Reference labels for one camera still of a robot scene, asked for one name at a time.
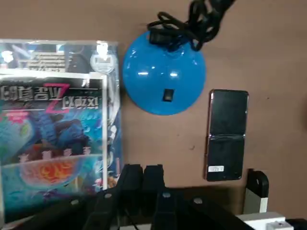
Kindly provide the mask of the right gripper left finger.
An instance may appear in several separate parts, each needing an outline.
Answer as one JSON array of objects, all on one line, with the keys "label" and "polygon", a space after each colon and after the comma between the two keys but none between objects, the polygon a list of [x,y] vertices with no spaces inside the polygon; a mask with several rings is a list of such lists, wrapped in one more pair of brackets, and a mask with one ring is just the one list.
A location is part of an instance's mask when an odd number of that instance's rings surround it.
[{"label": "right gripper left finger", "polygon": [[127,164],[115,187],[51,206],[32,218],[31,229],[118,230],[122,217],[132,221],[130,209],[138,211],[142,175],[140,165]]}]

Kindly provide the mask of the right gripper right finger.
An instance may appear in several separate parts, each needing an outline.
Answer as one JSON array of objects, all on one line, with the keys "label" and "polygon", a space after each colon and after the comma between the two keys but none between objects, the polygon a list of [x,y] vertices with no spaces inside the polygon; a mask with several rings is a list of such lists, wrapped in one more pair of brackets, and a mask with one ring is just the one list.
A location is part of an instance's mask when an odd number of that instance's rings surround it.
[{"label": "right gripper right finger", "polygon": [[152,230],[248,230],[249,225],[206,197],[186,199],[164,183],[163,166],[143,172],[143,212],[152,216]]}]

